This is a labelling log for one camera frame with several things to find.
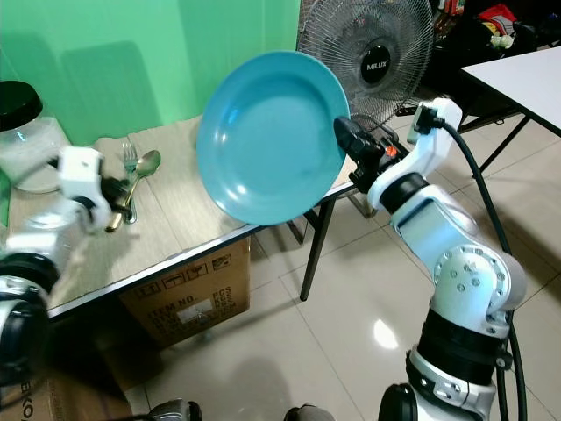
cardboard box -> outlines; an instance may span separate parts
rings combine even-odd
[[[170,346],[249,308],[249,257],[241,239],[119,298],[159,346]]]
[[[2,388],[1,421],[100,421],[131,416],[124,396],[52,372],[42,380]]]

table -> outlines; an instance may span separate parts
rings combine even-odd
[[[112,234],[100,233],[76,250],[67,270],[55,285],[49,301],[49,317],[70,311],[108,294],[125,291],[135,283],[177,265],[203,257],[222,246],[265,227],[244,224],[220,210],[208,196],[198,174],[195,155],[200,117],[128,135],[138,155],[157,148],[162,164],[156,174],[142,181],[135,192],[138,221],[122,225]],[[103,172],[123,178],[121,139],[102,138],[95,148],[103,153]],[[309,289],[339,195],[352,189],[348,174],[355,169],[348,160],[320,210],[306,213],[316,229],[301,299]],[[57,192],[33,195],[13,190],[9,232],[34,213],[59,198]]]
[[[480,170],[507,147],[531,120],[561,136],[561,48],[547,48],[534,53],[488,61],[462,68],[475,82],[504,96],[524,118],[481,165]]]

black cable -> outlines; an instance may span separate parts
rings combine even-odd
[[[433,120],[434,126],[436,128],[442,127],[445,129],[456,141],[460,150],[465,156],[467,163],[470,166],[470,169],[473,173],[473,178],[475,178],[475,182],[479,188],[479,192],[483,199],[483,203],[485,204],[487,213],[491,218],[491,222],[493,223],[493,227],[497,232],[497,237],[501,243],[501,248],[505,253],[512,254],[510,245],[508,244],[507,235],[502,227],[501,221],[499,220],[499,215],[497,214],[497,210],[494,207],[493,200],[489,195],[489,190],[485,184],[485,180],[483,179],[483,175],[479,171],[479,167],[477,162],[473,158],[472,151],[465,143],[464,139],[460,136],[458,131],[443,121],[441,118],[434,118]],[[524,372],[522,369],[522,356],[520,354],[520,347],[518,344],[518,338],[516,337],[515,327],[512,323],[513,320],[513,311],[509,311],[507,313],[507,321],[509,324],[509,334],[508,339],[503,342],[503,346],[507,347],[508,340],[510,339],[510,347],[512,350],[513,361],[515,364],[515,378],[516,378],[516,393],[518,397],[518,420],[519,421],[526,421],[528,419],[528,404],[526,399],[526,383],[524,381]],[[501,420],[508,421],[508,406],[507,406],[507,392],[505,388],[505,377],[504,377],[504,370],[497,368],[496,370],[496,377],[497,377],[497,394],[499,397],[499,410],[501,412]]]

metal table frame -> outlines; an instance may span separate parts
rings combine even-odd
[[[489,92],[493,92],[504,98],[507,104],[510,104],[510,107],[507,107],[503,111],[497,111],[496,115],[489,115],[484,116],[483,118],[477,118],[476,120],[466,124],[461,125],[459,131],[469,132],[471,130],[480,128],[483,125],[488,125],[492,123],[494,120],[499,120],[507,117],[511,117],[514,114],[521,113],[523,114],[522,120],[516,125],[516,127],[508,134],[508,136],[501,142],[501,144],[489,155],[489,157],[481,164],[479,167],[479,171],[483,172],[493,161],[494,159],[499,156],[499,154],[508,146],[508,144],[516,137],[516,135],[524,128],[524,126],[530,121],[534,120],[544,128],[548,129],[550,132],[555,133],[557,136],[561,137],[561,129],[556,125],[552,124],[547,119],[543,118],[539,114],[536,114],[534,111],[526,107],[523,103],[515,101],[513,98],[500,92],[493,86],[487,84],[485,81],[479,79],[476,75],[472,75],[465,69],[461,69],[461,75],[468,80],[477,83],[482,88],[488,90]]]
[[[323,242],[329,228],[331,215],[335,207],[335,202],[337,201],[337,198],[339,196],[347,191],[350,191],[351,189],[353,189],[353,185],[351,182],[346,182],[330,189],[318,204],[320,206],[319,213],[316,213],[313,209],[311,209],[304,214],[306,219],[310,222],[310,224],[316,231],[312,240],[312,247],[309,252],[306,274],[302,283],[302,291],[300,293],[300,299],[302,301],[306,301],[308,299],[309,290],[314,280],[317,262],[319,261],[320,254],[322,252]],[[158,263],[157,265],[138,272],[135,275],[128,276],[104,288],[91,291],[84,296],[76,298],[75,300],[54,307],[49,310],[49,317],[51,318],[51,320],[64,318],[68,316],[72,312],[72,310],[76,310],[83,305],[99,303],[99,301],[107,295],[121,294],[127,289],[137,286],[139,282],[149,280],[150,278],[159,275],[161,272],[174,269],[180,265],[189,263],[192,260],[200,259],[206,254],[212,253],[224,246],[228,246],[229,244],[234,243],[240,239],[244,239],[245,237],[248,237],[265,228],[267,228],[267,226],[244,225],[232,232],[229,232],[228,234],[223,235],[222,237],[213,239],[208,243],[204,243],[197,247],[178,253]]]

white table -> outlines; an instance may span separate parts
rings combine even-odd
[[[481,171],[531,119],[561,136],[561,48],[487,61],[462,70],[486,89],[504,96],[524,114],[518,126],[481,165]]]

